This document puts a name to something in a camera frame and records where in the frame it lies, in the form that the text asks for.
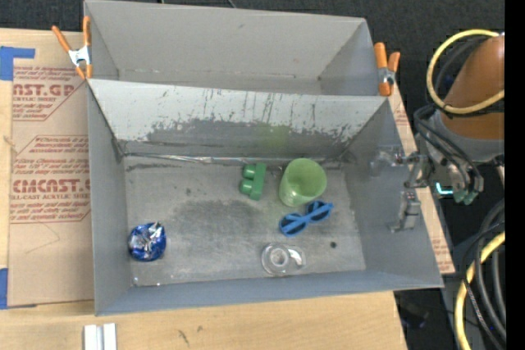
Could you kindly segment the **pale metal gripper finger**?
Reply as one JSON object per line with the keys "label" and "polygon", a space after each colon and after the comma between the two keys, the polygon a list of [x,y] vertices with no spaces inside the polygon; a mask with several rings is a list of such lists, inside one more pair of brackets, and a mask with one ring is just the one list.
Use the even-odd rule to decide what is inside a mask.
{"label": "pale metal gripper finger", "polygon": [[392,233],[415,228],[421,214],[421,202],[415,189],[405,189],[401,194],[398,218],[389,225]]}
{"label": "pale metal gripper finger", "polygon": [[379,176],[387,167],[404,166],[409,163],[409,157],[402,152],[380,150],[370,160],[370,176]]}

